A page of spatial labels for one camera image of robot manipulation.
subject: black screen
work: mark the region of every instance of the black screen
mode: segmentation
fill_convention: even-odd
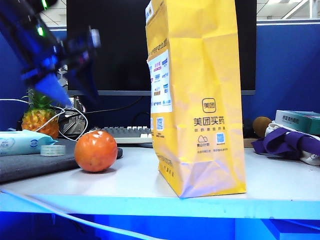
[[[90,26],[98,29],[102,48],[97,50],[93,77],[100,95],[132,95],[124,91],[147,91],[145,8],[150,0],[73,0],[67,3],[67,35],[72,37]],[[241,90],[255,90],[256,11],[255,0],[236,0],[239,29]],[[69,91],[76,91],[72,82]]]

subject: ceiling light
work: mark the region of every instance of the ceiling light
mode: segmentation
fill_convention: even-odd
[[[269,0],[268,4],[278,4],[280,2],[281,2],[281,0]]]
[[[290,0],[289,4],[298,4],[300,2],[301,2],[301,0]]]

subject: paper bag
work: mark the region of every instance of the paper bag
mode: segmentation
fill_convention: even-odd
[[[181,198],[246,191],[234,0],[152,0],[145,10],[151,131]]]

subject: wet wipes package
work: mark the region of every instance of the wet wipes package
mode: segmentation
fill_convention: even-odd
[[[56,142],[51,136],[35,131],[0,131],[0,156],[39,154],[42,145]]]

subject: pineapple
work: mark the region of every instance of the pineapple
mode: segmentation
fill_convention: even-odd
[[[29,92],[30,108],[24,113],[22,118],[22,129],[36,131],[49,119],[56,115],[51,107],[52,100],[42,93],[32,90]],[[56,139],[59,135],[58,117],[50,121],[39,133],[47,134]]]

